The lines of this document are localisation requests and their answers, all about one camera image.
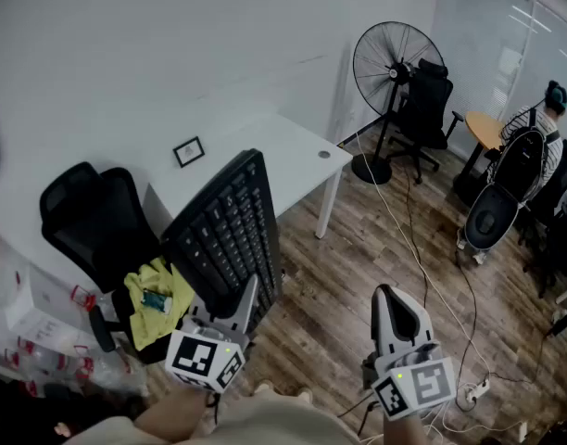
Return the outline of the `white power strip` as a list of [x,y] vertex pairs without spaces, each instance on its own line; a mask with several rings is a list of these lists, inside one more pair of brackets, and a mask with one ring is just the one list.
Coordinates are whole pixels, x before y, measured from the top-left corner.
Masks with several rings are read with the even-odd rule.
[[477,402],[482,396],[486,394],[486,392],[490,389],[490,382],[489,378],[484,378],[481,382],[474,384],[474,383],[466,383],[464,385],[465,389],[465,400],[469,403]]

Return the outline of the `person's beige clothing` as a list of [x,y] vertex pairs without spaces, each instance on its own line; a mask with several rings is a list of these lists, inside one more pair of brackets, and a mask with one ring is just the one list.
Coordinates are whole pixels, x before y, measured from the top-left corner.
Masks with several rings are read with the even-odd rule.
[[211,432],[203,435],[197,427],[185,441],[158,439],[136,428],[134,420],[108,418],[70,438],[66,445],[359,445],[341,420],[266,385],[233,403]]

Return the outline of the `person's right forearm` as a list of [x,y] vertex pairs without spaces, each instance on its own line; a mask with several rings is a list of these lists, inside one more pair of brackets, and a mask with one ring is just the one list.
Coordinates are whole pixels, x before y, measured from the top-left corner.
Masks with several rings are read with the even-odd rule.
[[418,414],[390,421],[384,419],[384,445],[430,445]]

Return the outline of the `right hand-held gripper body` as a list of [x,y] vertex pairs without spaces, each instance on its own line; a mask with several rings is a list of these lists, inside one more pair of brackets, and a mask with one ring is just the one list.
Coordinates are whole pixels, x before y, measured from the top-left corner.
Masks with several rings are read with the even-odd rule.
[[452,360],[438,342],[362,362],[363,386],[374,393],[385,417],[396,421],[429,410],[456,397]]

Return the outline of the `black computer keyboard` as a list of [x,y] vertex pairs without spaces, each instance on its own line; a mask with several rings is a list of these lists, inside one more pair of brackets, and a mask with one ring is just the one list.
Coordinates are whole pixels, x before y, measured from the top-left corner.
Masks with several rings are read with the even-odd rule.
[[282,290],[279,234],[263,154],[241,151],[183,208],[160,238],[163,253],[208,309],[236,310],[252,276],[254,332]]

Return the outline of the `white table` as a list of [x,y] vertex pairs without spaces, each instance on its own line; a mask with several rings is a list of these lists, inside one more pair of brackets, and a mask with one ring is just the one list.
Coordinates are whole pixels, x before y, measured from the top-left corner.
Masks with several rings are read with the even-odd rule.
[[[274,213],[282,215],[321,184],[325,185],[315,236],[323,238],[342,170],[352,160],[344,149],[280,115],[253,121],[203,145],[205,156],[184,168],[171,168],[148,185],[144,214],[160,235],[179,212],[231,159],[255,148],[264,157]],[[318,153],[329,151],[321,159]]]

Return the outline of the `pile of clear plastic bags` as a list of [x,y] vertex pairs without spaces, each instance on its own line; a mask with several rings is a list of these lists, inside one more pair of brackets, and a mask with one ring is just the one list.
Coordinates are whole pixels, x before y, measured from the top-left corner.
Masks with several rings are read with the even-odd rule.
[[[98,344],[96,349],[77,348],[73,355],[68,355],[25,340],[8,329],[6,307],[15,300],[23,285],[24,276],[31,266],[42,270],[0,236],[0,370],[2,373],[19,380],[36,397],[43,395],[47,384],[60,384],[73,390],[92,384],[122,396],[147,396],[145,368],[121,350],[105,353]],[[82,305],[87,313],[88,308],[97,301],[105,317],[109,319],[115,317],[109,301],[96,296],[91,290],[79,285],[71,286],[54,277],[70,289],[72,299]]]

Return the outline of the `teal and white packet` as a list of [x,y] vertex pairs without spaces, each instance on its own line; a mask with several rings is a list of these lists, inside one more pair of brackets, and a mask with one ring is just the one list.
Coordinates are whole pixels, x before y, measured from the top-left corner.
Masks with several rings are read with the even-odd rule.
[[173,298],[149,289],[143,291],[141,304],[148,309],[169,315],[172,309]]

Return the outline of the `yellow cloth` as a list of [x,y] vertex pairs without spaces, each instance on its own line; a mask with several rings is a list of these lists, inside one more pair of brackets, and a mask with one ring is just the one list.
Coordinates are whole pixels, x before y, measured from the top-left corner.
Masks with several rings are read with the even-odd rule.
[[[130,316],[130,326],[133,344],[138,351],[170,335],[195,298],[195,291],[188,282],[163,257],[143,264],[137,273],[128,273],[123,283],[134,310]],[[141,304],[145,289],[172,296],[173,304],[169,315],[145,308]]]

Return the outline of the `black mesh office chair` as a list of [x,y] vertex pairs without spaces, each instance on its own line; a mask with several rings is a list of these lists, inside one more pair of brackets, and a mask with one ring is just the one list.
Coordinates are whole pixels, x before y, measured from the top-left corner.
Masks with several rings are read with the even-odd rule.
[[88,308],[90,325],[104,352],[117,348],[115,333],[135,345],[130,317],[135,309],[124,278],[162,254],[144,215],[131,173],[121,167],[97,172],[81,162],[41,194],[42,235],[109,294],[116,321],[97,301]]

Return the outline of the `round wooden table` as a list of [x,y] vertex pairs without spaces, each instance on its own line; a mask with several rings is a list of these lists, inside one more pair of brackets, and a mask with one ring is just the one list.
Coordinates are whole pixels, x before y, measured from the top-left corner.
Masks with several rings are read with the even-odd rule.
[[477,178],[473,175],[474,165],[484,151],[500,148],[503,123],[480,111],[468,111],[464,121],[476,139],[476,146],[462,171],[455,177],[453,190],[464,204],[471,206],[477,186]]

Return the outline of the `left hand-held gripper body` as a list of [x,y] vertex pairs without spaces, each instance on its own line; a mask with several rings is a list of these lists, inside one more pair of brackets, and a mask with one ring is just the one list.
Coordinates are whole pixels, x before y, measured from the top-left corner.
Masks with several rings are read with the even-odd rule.
[[250,345],[247,330],[236,337],[229,318],[210,315],[202,300],[194,299],[182,327],[170,335],[165,370],[186,385],[224,393],[246,364]]

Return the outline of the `person's left forearm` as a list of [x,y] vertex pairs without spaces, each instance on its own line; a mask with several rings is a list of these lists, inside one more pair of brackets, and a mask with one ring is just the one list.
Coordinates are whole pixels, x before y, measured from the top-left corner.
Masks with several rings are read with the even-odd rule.
[[169,443],[188,440],[200,424],[208,396],[200,388],[175,389],[139,415],[134,426]]

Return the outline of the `small black picture frame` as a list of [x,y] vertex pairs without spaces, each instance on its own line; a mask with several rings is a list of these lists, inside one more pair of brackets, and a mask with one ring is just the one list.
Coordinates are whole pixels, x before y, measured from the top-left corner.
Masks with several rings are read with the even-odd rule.
[[172,152],[180,168],[184,168],[205,156],[205,150],[198,136],[176,146],[172,149]]

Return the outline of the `white cardboard box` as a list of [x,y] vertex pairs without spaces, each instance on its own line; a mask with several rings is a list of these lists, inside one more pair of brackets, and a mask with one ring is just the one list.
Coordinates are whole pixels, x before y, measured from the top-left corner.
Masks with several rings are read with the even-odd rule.
[[31,266],[15,300],[6,307],[8,329],[39,346],[73,355],[98,343],[86,309],[60,280]]

